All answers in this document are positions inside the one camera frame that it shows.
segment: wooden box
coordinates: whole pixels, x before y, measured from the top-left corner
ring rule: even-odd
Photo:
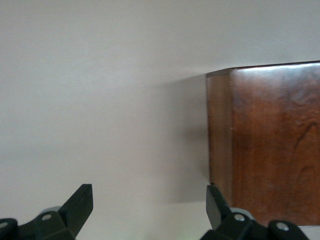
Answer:
[[[264,225],[320,225],[320,61],[208,73],[210,182]]]

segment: wooden block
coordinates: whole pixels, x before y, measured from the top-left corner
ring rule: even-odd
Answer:
[[[208,73],[210,182],[264,225],[320,225],[320,61]]]

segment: white wall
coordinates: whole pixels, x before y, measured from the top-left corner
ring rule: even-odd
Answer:
[[[197,240],[204,74],[320,59],[319,0],[0,1],[0,218],[92,183],[78,240]]]

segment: metal screw head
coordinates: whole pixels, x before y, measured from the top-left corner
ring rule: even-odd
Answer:
[[[6,226],[8,226],[8,223],[6,221],[0,223],[0,229],[5,228]]]
[[[288,225],[283,222],[277,222],[276,227],[282,231],[289,231]]]
[[[242,216],[241,214],[234,215],[234,219],[239,221],[239,222],[244,222],[246,220],[245,217]]]
[[[42,221],[49,220],[51,217],[51,214],[46,214],[42,217]]]

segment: brown wooden surface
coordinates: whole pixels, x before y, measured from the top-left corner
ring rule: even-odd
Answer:
[[[210,181],[262,224],[320,225],[320,63],[207,77]]]

